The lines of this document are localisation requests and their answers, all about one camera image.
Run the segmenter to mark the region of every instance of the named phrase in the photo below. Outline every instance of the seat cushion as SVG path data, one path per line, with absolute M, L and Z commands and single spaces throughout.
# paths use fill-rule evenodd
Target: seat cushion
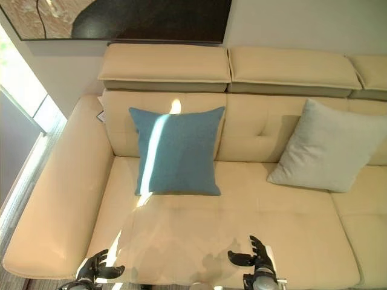
M 116 157 L 88 255 L 118 238 L 117 281 L 243 288 L 252 268 L 228 250 L 251 253 L 249 235 L 270 245 L 291 289 L 341 289 L 359 273 L 329 193 L 266 181 L 275 164 L 215 162 L 221 196 L 134 196 L 138 158 Z
M 358 287 L 387 287 L 387 167 L 364 167 L 348 193 L 332 197 L 359 264 Z

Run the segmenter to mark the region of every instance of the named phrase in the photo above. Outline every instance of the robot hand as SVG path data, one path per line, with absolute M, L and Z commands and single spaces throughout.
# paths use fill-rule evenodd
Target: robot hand
M 120 277 L 125 270 L 124 266 L 106 267 L 106 263 L 102 262 L 107 258 L 108 250 L 105 249 L 91 258 L 87 259 L 83 267 L 79 269 L 77 279 L 66 283 L 57 290 L 95 290 L 101 289 L 101 284 L 96 284 L 96 278 L 114 279 Z
M 102 263 L 102 261 L 107 258 L 107 253 L 108 249 L 105 249 L 89 258 L 79 270 L 77 280 L 89 279 L 94 282 L 96 278 L 114 279 L 120 277 L 125 267 L 106 267 L 106 263 Z
M 245 290 L 272 290 L 278 288 L 278 280 L 273 262 L 266 253 L 264 244 L 255 236 L 250 236 L 254 256 L 228 252 L 230 261 L 237 266 L 254 266 L 254 274 L 244 274 Z

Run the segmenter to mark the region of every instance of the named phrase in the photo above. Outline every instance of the teal throw pillow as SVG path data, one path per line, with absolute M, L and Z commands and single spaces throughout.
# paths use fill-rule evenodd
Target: teal throw pillow
M 140 169 L 136 195 L 220 195 L 213 150 L 224 107 L 190 114 L 158 114 L 130 108 L 138 131 Z

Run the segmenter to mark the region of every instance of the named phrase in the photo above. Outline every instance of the painting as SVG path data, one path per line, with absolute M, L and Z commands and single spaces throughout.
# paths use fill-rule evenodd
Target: painting
M 21 40 L 223 42 L 232 0 L 0 0 Z

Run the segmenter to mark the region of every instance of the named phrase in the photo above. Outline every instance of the window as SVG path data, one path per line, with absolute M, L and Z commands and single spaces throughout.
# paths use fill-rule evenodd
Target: window
M 1 90 L 43 133 L 64 118 L 47 91 L 0 26 Z

